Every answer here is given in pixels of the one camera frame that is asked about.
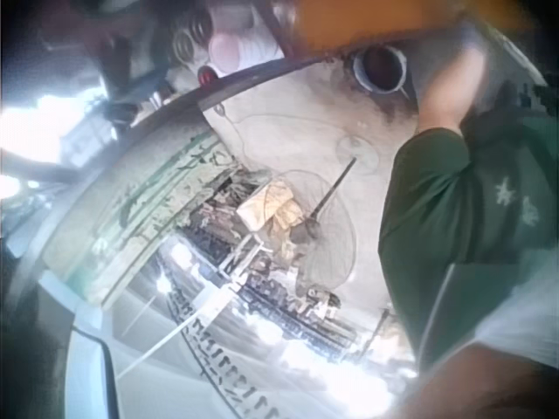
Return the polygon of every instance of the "person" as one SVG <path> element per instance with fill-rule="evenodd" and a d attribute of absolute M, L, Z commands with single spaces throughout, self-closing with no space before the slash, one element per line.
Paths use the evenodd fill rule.
<path fill-rule="evenodd" d="M 487 44 L 471 23 L 460 31 L 384 206 L 378 252 L 420 370 L 392 416 L 547 417 L 559 409 L 557 121 L 505 93 L 471 116 Z"/>

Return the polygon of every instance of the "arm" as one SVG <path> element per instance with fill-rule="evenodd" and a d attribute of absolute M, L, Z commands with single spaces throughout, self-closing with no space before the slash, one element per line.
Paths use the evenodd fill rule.
<path fill-rule="evenodd" d="M 419 104 L 416 134 L 432 128 L 446 128 L 462 135 L 460 123 L 473 104 L 485 66 L 483 50 L 477 45 L 466 45 L 427 87 Z"/>

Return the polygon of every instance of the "orange object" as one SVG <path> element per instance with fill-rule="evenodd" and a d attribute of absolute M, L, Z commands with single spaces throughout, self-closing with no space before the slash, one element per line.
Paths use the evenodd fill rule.
<path fill-rule="evenodd" d="M 294 7 L 292 41 L 304 55 L 411 38 L 451 25 L 464 9 L 501 30 L 529 25 L 515 0 L 297 0 Z"/>

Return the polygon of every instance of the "red object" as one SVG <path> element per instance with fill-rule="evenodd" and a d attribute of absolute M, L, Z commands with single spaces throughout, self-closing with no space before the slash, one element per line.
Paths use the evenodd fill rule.
<path fill-rule="evenodd" d="M 209 65 L 203 65 L 198 70 L 198 82 L 200 86 L 209 85 L 212 81 L 219 79 L 216 71 Z"/>

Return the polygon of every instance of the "pole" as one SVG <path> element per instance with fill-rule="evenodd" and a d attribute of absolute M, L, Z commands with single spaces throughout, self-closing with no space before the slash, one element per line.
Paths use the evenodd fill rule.
<path fill-rule="evenodd" d="M 151 303 L 153 303 L 155 301 L 156 297 L 157 297 L 157 294 L 154 295 L 151 299 L 149 299 L 149 301 L 146 303 L 146 305 L 141 308 L 141 310 L 138 312 L 138 314 L 136 314 L 136 317 L 134 317 L 132 319 L 132 321 L 130 322 L 130 324 L 127 326 L 127 328 L 124 329 L 124 332 L 122 332 L 121 337 L 124 337 L 124 335 L 126 335 L 126 333 L 128 333 L 128 331 L 132 328 L 132 326 L 135 324 L 135 322 L 138 321 L 138 319 L 141 317 L 141 315 L 144 314 L 144 312 L 146 310 L 148 310 L 148 307 L 151 306 Z"/>

